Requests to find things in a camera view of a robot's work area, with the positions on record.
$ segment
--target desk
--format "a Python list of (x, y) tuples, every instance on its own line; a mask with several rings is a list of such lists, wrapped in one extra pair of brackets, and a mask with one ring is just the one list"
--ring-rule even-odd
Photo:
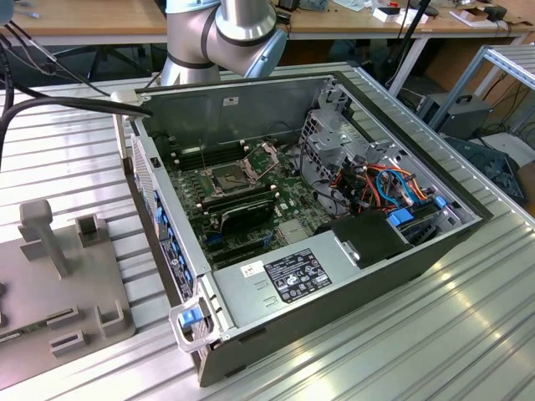
[(13, 20), (41, 44), (164, 43), (167, 21), (154, 0), (32, 0), (35, 19)]
[[(520, 14), (522, 9), (513, 0), (500, 0), (495, 3), (502, 4), (517, 15), (523, 15)], [(529, 27), (525, 24), (514, 26), (510, 32), (505, 28), (498, 27), (470, 28), (452, 17), (449, 14), (451, 10), (452, 8), (439, 8), (438, 17), (430, 18), (427, 23), (418, 26), (413, 34), (415, 42), (390, 86), (389, 91), (392, 95), (396, 96), (400, 92), (429, 39), (512, 37), (512, 44), (521, 44), (528, 34), (535, 30), (535, 27)], [(399, 31), (400, 25), (398, 23), (382, 23), (379, 19), (372, 17), (372, 12), (368, 8), (356, 13), (336, 3), (330, 3), (329, 10), (325, 13), (299, 9), (294, 11), (290, 39), (396, 38)]]
[[(28, 111), (8, 131), (0, 191), (13, 185), (25, 191), (46, 180), (45, 195), (63, 200), (53, 211), (56, 224), (87, 213), (107, 219), (139, 332), (7, 388), (0, 398), (535, 399), (535, 221), (362, 71), (333, 63), (278, 68), (273, 76), (333, 70), (388, 113), (494, 219), (422, 277), (229, 379), (199, 388), (193, 360), (179, 352), (167, 322), (169, 302), (120, 170), (112, 118), (56, 106)], [(223, 80), (236, 78), (222, 73)], [(97, 84), (111, 92), (146, 81)], [(79, 85), (40, 90), (96, 95)], [(354, 118), (362, 127), (375, 124), (365, 113)], [(62, 193), (57, 180), (70, 180), (72, 188)], [(0, 216), (0, 241), (19, 235), (17, 210), (0, 207)]]

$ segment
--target power supply unit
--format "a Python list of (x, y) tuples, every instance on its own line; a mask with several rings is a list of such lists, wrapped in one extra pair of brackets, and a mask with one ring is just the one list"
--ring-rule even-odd
[[(446, 100), (448, 93), (430, 94), (423, 105), (418, 109), (417, 115), (426, 124), (429, 124), (435, 113)], [(469, 139), (474, 131), (480, 128), (492, 106), (474, 94), (463, 94), (450, 107), (448, 113), (438, 125), (436, 132), (452, 136), (459, 140)]]

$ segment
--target open computer tower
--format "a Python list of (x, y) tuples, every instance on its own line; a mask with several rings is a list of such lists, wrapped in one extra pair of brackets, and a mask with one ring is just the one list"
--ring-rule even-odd
[(492, 216), (340, 73), (135, 96), (154, 112), (132, 122), (141, 212), (201, 386), (418, 277)]

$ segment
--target warning label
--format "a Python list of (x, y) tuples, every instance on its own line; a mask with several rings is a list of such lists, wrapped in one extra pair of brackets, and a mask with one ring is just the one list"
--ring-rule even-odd
[(286, 303), (332, 283), (310, 249), (268, 263), (264, 269)]

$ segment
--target metal slotted table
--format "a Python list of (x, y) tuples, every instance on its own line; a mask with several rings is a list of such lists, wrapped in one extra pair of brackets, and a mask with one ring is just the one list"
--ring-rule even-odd
[[(499, 70), (515, 77), (517, 80), (527, 85), (531, 90), (535, 90), (535, 46), (531, 44), (522, 46), (482, 46), (457, 81), (455, 87), (451, 90), (446, 101), (436, 111), (436, 114), (429, 122), (429, 126), (432, 129), (438, 127), (439, 123), (444, 119), (448, 110), (457, 100), (466, 84), (468, 84), (476, 74), (477, 70), (481, 67), (484, 60), (493, 63), (494, 68), (487, 77), (483, 79), (479, 88), (477, 88), (476, 94), (478, 96), (483, 94), (492, 80), (496, 77)], [(512, 132), (516, 132), (516, 130), (520, 128), (520, 126), (524, 124), (534, 112), (535, 107), (525, 113), (512, 128)]]
[[(8, 388), (0, 398), (534, 399), (535, 221), (364, 72), (335, 63), (274, 74), (334, 69), (367, 93), (494, 219), (419, 279), (229, 379), (199, 388), (191, 357), (177, 349), (166, 321), (169, 303), (120, 169), (111, 117), (60, 107), (30, 110), (13, 121), (4, 150), (0, 238), (16, 235), (17, 205), (8, 196), (14, 190), (28, 199), (55, 199), (56, 225), (99, 213), (109, 222), (138, 333)], [(101, 86), (112, 91), (144, 83)], [(94, 96), (73, 85), (46, 90)], [(354, 118), (380, 137), (381, 128), (367, 114)]]

